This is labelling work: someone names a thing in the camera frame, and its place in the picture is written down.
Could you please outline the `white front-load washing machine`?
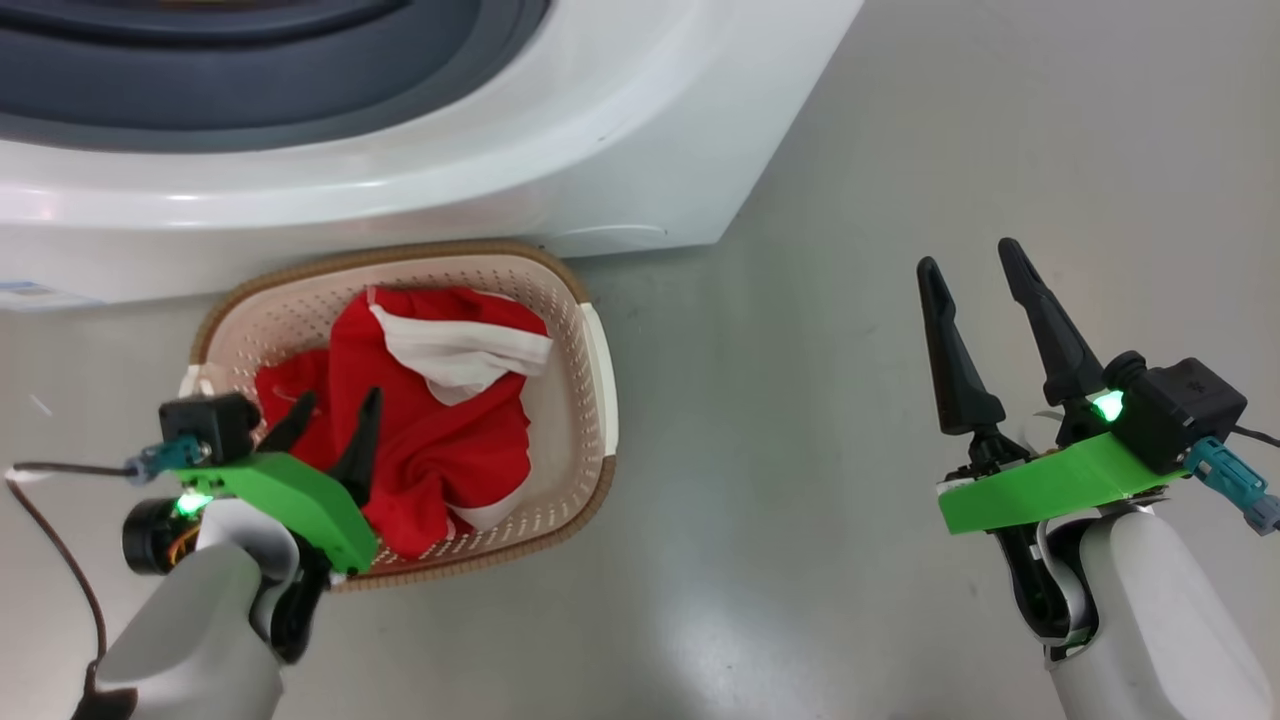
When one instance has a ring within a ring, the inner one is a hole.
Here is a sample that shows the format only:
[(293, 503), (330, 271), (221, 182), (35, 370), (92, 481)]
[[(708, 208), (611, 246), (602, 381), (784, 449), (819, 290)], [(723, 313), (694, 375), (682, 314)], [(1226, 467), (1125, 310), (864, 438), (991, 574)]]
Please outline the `white front-load washing machine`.
[[(102, 304), (315, 258), (525, 240), (563, 258), (714, 243), (865, 0), (552, 0), (498, 76), (360, 137), (256, 152), (0, 138), (0, 282)], [(659, 225), (644, 246), (548, 243)]]

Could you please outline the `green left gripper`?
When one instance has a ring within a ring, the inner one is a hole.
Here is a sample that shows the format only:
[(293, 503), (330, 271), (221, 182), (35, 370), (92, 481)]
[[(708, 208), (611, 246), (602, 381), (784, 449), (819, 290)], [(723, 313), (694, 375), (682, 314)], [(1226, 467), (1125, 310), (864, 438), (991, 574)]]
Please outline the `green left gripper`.
[(308, 429), (316, 401), (314, 392), (301, 395), (264, 436), (264, 454), (182, 468), (180, 483), (201, 495), (243, 500), (325, 553), (333, 570), (365, 574), (379, 541), (358, 506), (367, 505), (372, 489), (383, 392), (372, 388), (365, 396), (349, 442), (328, 475), (289, 455)]

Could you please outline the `cream basket with brown rim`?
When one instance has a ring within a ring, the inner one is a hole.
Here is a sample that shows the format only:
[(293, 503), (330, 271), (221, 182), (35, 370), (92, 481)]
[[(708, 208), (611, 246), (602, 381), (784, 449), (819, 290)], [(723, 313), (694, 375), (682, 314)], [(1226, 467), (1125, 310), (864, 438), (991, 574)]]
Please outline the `cream basket with brown rim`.
[(611, 491), (618, 443), (613, 364), (586, 287), (557, 258), (526, 243), (471, 240), (348, 252), (259, 275), (204, 319), (180, 397), (238, 391), (268, 363), (325, 338), (343, 306), (374, 284), (465, 286), (536, 313), (553, 343), (548, 369), (522, 393), (531, 421), (530, 488), (498, 527), (440, 542), (419, 559), (383, 550), (338, 592), (434, 582), (495, 568), (568, 539)]

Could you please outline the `red basketball jersey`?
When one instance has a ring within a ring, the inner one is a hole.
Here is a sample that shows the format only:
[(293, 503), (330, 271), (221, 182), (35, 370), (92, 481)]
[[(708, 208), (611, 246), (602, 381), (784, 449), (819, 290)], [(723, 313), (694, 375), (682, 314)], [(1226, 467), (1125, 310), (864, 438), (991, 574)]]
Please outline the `red basketball jersey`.
[(531, 473), (525, 383), (548, 368), (545, 322), (506, 296), (465, 287), (371, 287), (333, 324), (328, 343), (261, 366), (266, 423), (314, 393), (292, 452), (335, 466), (371, 389), (381, 423), (365, 516), (403, 559), (509, 516)]

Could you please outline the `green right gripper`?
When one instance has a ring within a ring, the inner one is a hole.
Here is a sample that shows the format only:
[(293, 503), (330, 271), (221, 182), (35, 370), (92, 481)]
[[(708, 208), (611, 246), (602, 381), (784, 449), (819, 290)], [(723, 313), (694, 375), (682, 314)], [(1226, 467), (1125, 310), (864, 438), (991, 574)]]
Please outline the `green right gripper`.
[[(1015, 238), (998, 242), (1010, 292), (1027, 314), (1044, 369), (1050, 406), (1105, 389), (1103, 368)], [(1005, 420), (956, 327), (956, 305), (933, 258), (916, 264), (925, 345), (940, 430), (964, 436), (995, 430)], [(1082, 441), (1030, 462), (975, 480), (945, 483), (937, 503), (954, 536), (1038, 524), (1098, 509), (1166, 486), (1184, 475), (1151, 471), (1115, 434)]]

